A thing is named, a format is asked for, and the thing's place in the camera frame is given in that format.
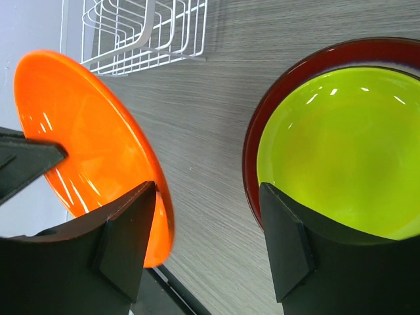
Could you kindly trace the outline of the orange plate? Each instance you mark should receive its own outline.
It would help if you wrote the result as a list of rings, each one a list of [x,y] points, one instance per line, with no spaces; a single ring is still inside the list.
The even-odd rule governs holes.
[[[156,184],[156,206],[144,266],[169,257],[175,216],[163,169],[122,102],[80,63],[33,51],[18,63],[14,99],[24,135],[55,142],[67,157],[45,175],[73,217],[116,200],[139,184]]]

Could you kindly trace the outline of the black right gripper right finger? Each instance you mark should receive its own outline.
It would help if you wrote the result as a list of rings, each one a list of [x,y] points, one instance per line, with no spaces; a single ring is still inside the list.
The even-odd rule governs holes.
[[[285,314],[418,314],[419,238],[338,223],[272,184],[259,188],[276,300]]]

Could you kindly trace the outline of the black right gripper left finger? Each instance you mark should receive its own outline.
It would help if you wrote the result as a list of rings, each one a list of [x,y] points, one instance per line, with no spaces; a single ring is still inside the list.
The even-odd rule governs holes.
[[[2,314],[128,314],[156,203],[144,182],[34,236],[1,239]]]

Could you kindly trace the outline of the lime green plate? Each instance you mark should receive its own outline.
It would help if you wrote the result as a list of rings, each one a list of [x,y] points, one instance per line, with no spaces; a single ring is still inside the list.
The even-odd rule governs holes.
[[[419,78],[378,66],[320,74],[278,104],[259,183],[356,230],[419,235]]]

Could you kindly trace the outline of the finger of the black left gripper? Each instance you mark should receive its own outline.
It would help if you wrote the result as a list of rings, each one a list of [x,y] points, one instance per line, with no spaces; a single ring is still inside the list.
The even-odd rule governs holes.
[[[64,161],[68,153],[55,142],[32,140],[1,128],[1,203]]]

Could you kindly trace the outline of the large dark red plate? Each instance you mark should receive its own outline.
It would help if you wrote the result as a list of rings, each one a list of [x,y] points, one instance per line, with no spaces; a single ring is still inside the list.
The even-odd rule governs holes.
[[[336,66],[355,62],[390,62],[419,69],[419,40],[403,37],[365,37],[318,50],[286,70],[265,92],[249,121],[243,142],[242,179],[257,224],[262,227],[257,180],[257,150],[264,127],[280,102],[305,81]]]

